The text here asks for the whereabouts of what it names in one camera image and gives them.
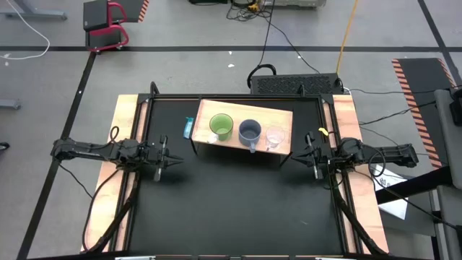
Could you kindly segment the white paper sheet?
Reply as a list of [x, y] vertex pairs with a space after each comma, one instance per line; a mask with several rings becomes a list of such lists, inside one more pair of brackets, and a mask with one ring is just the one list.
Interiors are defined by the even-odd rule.
[[[379, 175], [383, 167], [380, 165], [375, 165], [373, 168], [373, 182], [375, 191], [380, 191], [384, 186], [389, 187], [397, 183], [405, 181], [405, 178], [385, 169], [382, 175]], [[396, 201], [387, 202], [384, 204], [379, 204], [378, 207], [380, 210], [387, 212], [399, 219], [405, 220], [407, 203], [403, 199], [398, 199]]]

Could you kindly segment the black perforated computer case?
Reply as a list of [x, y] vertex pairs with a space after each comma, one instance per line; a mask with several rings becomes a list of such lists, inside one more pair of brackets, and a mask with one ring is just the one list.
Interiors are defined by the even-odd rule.
[[250, 91], [257, 95], [306, 95], [342, 93], [341, 80], [333, 74], [281, 74], [252, 76]]

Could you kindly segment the grey table foot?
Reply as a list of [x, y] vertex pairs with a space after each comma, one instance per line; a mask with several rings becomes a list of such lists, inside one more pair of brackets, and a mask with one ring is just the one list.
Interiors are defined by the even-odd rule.
[[27, 0], [5, 0], [10, 9], [0, 10], [0, 15], [8, 18], [29, 17], [29, 18], [58, 18], [67, 20], [65, 12], [57, 10], [37, 9], [31, 6]]

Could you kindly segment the blue cloth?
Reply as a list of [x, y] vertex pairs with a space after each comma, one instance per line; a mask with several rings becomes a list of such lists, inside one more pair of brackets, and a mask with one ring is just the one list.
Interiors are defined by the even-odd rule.
[[191, 138], [191, 132], [193, 130], [193, 123], [194, 123], [194, 118], [192, 117], [186, 117], [186, 125], [183, 130], [183, 138], [184, 139], [190, 139]]

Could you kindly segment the black beam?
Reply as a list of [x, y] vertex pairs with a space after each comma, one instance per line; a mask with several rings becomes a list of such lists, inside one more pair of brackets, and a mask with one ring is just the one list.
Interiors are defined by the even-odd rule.
[[452, 183], [451, 169], [449, 166], [445, 166], [424, 175], [382, 188], [375, 192], [375, 197], [378, 204], [385, 204], [434, 190], [441, 185], [450, 186]]

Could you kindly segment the grey mug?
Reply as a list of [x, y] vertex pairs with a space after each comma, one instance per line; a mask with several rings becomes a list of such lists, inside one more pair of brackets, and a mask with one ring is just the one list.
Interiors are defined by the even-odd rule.
[[261, 136], [260, 123], [253, 119], [244, 120], [239, 125], [238, 134], [240, 143], [247, 147], [250, 153], [255, 153]]

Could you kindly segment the black box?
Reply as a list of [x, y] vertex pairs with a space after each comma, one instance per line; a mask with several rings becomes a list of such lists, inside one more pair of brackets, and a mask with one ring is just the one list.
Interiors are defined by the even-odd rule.
[[462, 126], [462, 88], [452, 94], [453, 102], [449, 105], [453, 123]]

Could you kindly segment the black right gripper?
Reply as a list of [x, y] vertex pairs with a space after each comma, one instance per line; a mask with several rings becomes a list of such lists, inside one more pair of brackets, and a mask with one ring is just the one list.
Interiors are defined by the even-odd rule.
[[292, 159], [312, 168], [315, 180], [322, 180], [331, 173], [328, 167], [333, 159], [333, 153], [328, 145], [315, 146], [314, 141], [313, 132], [309, 131], [305, 136], [306, 149], [293, 152]]

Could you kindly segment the green and white mug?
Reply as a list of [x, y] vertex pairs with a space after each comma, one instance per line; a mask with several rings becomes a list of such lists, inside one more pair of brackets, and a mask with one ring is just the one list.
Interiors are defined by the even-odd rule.
[[233, 119], [225, 114], [218, 113], [214, 115], [209, 121], [209, 128], [212, 131], [207, 139], [208, 143], [226, 142], [233, 133], [234, 122]]

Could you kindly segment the clear glass cup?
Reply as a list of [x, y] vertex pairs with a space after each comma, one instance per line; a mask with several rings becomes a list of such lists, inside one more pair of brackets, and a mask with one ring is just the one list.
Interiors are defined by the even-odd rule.
[[270, 126], [266, 130], [266, 149], [275, 150], [285, 139], [285, 131], [279, 126]]

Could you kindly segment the grey desk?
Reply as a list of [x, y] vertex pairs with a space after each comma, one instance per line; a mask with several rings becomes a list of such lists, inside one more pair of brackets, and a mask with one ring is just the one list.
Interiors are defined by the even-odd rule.
[[450, 170], [451, 184], [437, 187], [437, 196], [443, 220], [457, 230], [444, 226], [449, 260], [462, 260], [462, 126], [453, 123], [450, 92], [435, 91], [435, 100]]

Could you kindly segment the black table mat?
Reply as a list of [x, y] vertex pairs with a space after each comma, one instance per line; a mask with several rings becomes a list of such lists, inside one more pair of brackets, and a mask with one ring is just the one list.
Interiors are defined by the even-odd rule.
[[340, 254], [331, 193], [311, 169], [279, 155], [183, 138], [199, 102], [154, 102], [148, 137], [168, 138], [183, 163], [141, 177], [129, 242], [134, 254]]

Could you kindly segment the black hazard-striped panel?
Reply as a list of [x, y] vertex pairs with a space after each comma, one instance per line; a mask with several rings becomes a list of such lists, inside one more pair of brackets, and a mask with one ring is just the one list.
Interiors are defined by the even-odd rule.
[[127, 15], [127, 22], [143, 22], [149, 6], [149, 0], [118, 0]]

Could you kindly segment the grey device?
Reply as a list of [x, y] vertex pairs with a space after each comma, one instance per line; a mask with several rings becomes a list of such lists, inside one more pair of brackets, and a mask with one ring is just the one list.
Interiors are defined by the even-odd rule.
[[324, 7], [327, 0], [263, 0], [266, 6], [318, 8]]

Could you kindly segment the wooden shelf with black legs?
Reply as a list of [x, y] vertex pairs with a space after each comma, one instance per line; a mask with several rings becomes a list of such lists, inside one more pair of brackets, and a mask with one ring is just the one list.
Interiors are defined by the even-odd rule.
[[[217, 114], [227, 114], [233, 120], [230, 138], [220, 141], [210, 128], [210, 121]], [[239, 125], [246, 119], [253, 119], [261, 125], [261, 137], [256, 144], [257, 152], [267, 152], [288, 157], [291, 153], [293, 112], [252, 105], [226, 103], [215, 100], [202, 100], [199, 104], [196, 122], [192, 131], [195, 143], [213, 144], [222, 147], [247, 150], [239, 141]], [[270, 128], [281, 129], [284, 139], [272, 147], [266, 137]]]

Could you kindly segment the black hazard-striped floor mat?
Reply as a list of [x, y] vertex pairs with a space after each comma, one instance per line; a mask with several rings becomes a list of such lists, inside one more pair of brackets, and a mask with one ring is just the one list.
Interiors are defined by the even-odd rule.
[[394, 58], [392, 66], [434, 169], [448, 164], [434, 91], [456, 86], [439, 58]]

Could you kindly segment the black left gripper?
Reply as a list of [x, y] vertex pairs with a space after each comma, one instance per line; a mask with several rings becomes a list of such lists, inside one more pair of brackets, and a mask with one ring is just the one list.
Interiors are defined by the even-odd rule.
[[146, 155], [144, 159], [145, 163], [156, 167], [153, 177], [154, 181], [160, 181], [162, 171], [164, 169], [183, 163], [182, 157], [167, 154], [167, 141], [168, 137], [166, 135], [162, 135], [160, 137], [161, 146], [159, 149], [157, 149], [154, 145], [146, 148]]

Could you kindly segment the red and black cart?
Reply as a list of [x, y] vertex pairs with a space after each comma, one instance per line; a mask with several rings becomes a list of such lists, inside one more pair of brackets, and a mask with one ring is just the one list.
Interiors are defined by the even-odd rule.
[[[113, 19], [111, 9], [116, 7], [121, 19]], [[110, 49], [120, 50], [129, 42], [129, 36], [121, 25], [128, 17], [121, 4], [109, 0], [92, 0], [83, 6], [83, 29], [88, 51], [101, 53]]]

